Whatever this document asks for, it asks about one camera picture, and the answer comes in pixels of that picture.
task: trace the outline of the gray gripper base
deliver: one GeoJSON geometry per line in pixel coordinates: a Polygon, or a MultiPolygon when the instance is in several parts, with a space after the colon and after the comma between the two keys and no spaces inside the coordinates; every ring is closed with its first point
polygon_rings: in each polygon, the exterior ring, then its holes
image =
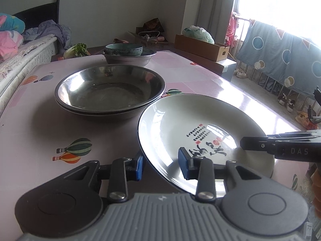
{"type": "Polygon", "coordinates": [[[258,237],[233,228],[214,205],[194,201],[190,194],[135,194],[112,204],[106,214],[84,232],[61,239],[24,234],[18,241],[300,241],[297,233],[258,237]]]}

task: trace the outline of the black headboard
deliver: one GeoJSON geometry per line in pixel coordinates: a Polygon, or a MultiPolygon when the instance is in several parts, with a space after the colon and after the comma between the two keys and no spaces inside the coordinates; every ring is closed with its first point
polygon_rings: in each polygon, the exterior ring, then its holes
{"type": "Polygon", "coordinates": [[[27,9],[25,11],[16,13],[13,16],[24,21],[26,30],[29,28],[38,27],[40,23],[47,20],[54,20],[54,22],[59,23],[59,0],[56,0],[56,2],[53,3],[27,9]]]}

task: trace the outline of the floor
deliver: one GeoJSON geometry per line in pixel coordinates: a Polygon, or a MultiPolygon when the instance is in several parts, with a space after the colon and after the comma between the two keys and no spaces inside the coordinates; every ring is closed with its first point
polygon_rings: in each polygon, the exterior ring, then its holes
{"type": "Polygon", "coordinates": [[[236,75],[233,75],[232,84],[240,88],[242,91],[250,94],[257,101],[265,104],[284,119],[289,121],[291,124],[296,126],[301,130],[306,130],[303,126],[296,122],[294,119],[297,115],[297,108],[295,107],[292,113],[289,113],[285,106],[279,104],[277,96],[271,94],[260,85],[256,84],[255,80],[250,80],[249,78],[238,78],[236,75]]]}

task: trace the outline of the white plate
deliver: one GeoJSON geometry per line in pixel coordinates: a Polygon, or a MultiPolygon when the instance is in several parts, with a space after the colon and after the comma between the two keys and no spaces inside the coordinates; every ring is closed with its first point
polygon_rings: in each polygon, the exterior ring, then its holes
{"type": "MultiPolygon", "coordinates": [[[[197,94],[177,94],[157,100],[142,113],[138,138],[145,156],[168,181],[195,194],[197,180],[185,180],[178,164],[180,147],[205,156],[216,164],[237,160],[271,177],[274,156],[244,151],[242,137],[265,137],[263,130],[244,112],[221,100],[197,94]]],[[[218,196],[225,194],[216,182],[218,196]]]]}

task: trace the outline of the blue blanket with circles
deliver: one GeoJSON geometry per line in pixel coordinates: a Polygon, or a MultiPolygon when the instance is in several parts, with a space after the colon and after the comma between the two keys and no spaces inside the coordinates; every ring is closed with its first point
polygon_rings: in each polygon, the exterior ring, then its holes
{"type": "Polygon", "coordinates": [[[236,58],[312,99],[321,87],[320,48],[274,26],[252,20],[236,58]]]}

